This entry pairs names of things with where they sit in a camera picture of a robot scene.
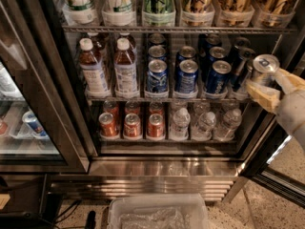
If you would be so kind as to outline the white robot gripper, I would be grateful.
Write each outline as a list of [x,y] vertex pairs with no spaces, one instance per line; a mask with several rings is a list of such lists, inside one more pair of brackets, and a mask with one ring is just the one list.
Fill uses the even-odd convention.
[[305,141],[305,80],[281,68],[274,74],[274,79],[286,94],[281,101],[279,90],[252,80],[246,81],[246,90],[264,110],[273,114],[276,111],[277,123],[288,135]]

